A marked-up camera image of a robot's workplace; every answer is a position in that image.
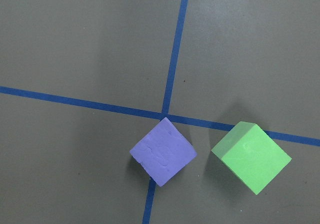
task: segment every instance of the purple cube top face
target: purple cube top face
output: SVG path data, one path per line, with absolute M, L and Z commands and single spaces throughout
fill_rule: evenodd
M 139 141 L 130 154 L 159 186 L 163 186 L 197 155 L 167 118 Z

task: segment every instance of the cube side face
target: cube side face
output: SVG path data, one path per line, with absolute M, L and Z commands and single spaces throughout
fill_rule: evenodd
M 130 154 L 159 186 L 197 155 L 192 145 L 166 118 L 139 141 Z
M 232 149 L 232 147 L 246 134 L 250 131 L 255 124 L 248 122 L 239 122 L 231 131 L 229 131 L 221 141 L 212 148 L 212 152 L 219 158 L 222 159 L 223 156 Z
M 255 194 L 259 194 L 291 161 L 291 157 L 255 125 L 222 161 Z

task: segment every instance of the green cube top face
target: green cube top face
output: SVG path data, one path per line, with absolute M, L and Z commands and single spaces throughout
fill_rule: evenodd
M 291 161 L 258 125 L 239 122 L 212 152 L 256 195 Z

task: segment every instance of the gray surface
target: gray surface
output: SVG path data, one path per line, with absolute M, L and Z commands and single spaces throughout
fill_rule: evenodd
M 180 0 L 0 0 L 0 85 L 160 111 Z M 189 0 L 171 114 L 320 138 L 320 0 Z M 0 223 L 141 223 L 129 150 L 156 120 L 0 94 Z M 320 148 L 254 195 L 198 156 L 157 187 L 150 222 L 319 223 Z

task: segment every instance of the purple cube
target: purple cube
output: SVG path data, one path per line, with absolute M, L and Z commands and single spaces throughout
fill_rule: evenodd
M 197 155 L 167 118 L 139 141 L 130 154 L 159 186 L 163 186 Z

